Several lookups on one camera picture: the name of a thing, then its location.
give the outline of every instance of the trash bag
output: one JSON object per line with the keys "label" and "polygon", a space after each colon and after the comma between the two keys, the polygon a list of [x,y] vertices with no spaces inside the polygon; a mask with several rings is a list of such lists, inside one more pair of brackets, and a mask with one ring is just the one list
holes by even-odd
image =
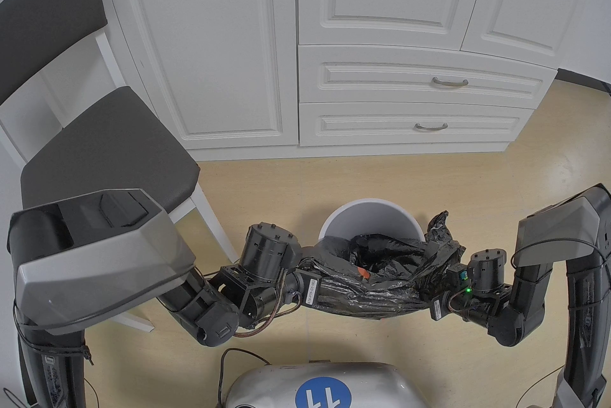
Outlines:
{"label": "trash bag", "polygon": [[325,237],[306,247],[299,268],[322,276],[314,308],[375,320],[427,309],[465,251],[452,239],[447,217],[444,211],[431,220],[426,242],[376,234]]}

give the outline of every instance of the chair seat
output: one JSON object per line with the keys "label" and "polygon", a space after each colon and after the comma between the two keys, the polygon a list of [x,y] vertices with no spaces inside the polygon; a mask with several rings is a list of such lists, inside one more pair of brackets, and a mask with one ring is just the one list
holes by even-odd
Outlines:
{"label": "chair seat", "polygon": [[62,129],[23,168],[24,208],[101,189],[141,188],[170,213],[197,185],[199,167],[129,87]]}

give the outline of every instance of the gray chair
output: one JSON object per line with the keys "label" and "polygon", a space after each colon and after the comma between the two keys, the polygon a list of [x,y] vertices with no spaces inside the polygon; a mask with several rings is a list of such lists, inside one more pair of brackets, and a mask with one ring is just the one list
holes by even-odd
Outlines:
{"label": "gray chair", "polygon": [[26,162],[0,124],[0,144],[23,169],[23,207],[112,188],[142,188],[176,222],[197,208],[233,262],[238,255],[210,208],[199,167],[129,88],[104,32],[102,0],[0,3],[0,104],[50,61],[94,33],[117,87]]}

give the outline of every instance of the baseboard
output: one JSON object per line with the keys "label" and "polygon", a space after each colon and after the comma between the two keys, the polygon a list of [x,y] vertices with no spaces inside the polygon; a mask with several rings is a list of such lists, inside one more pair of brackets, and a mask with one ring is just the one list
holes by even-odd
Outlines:
{"label": "baseboard", "polygon": [[599,81],[594,77],[584,76],[582,74],[578,74],[570,70],[559,68],[558,75],[556,75],[556,79],[558,79],[559,81],[572,82],[579,85],[584,85],[586,87],[590,87],[591,89],[596,89],[599,91],[605,91],[611,96],[611,85],[606,82]]}
{"label": "baseboard", "polygon": [[347,157],[357,155],[401,155],[415,153],[502,152],[509,142],[469,142],[435,144],[353,144],[329,146],[245,146],[189,150],[199,162],[206,160],[294,159]]}

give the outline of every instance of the drawer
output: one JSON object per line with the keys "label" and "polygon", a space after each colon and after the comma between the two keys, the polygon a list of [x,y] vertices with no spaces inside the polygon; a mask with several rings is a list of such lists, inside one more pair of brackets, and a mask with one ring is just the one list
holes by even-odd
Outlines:
{"label": "drawer", "polygon": [[301,103],[300,144],[512,142],[532,112],[425,102]]}
{"label": "drawer", "polygon": [[448,102],[535,109],[555,76],[556,70],[547,67],[477,53],[299,46],[300,102]]}

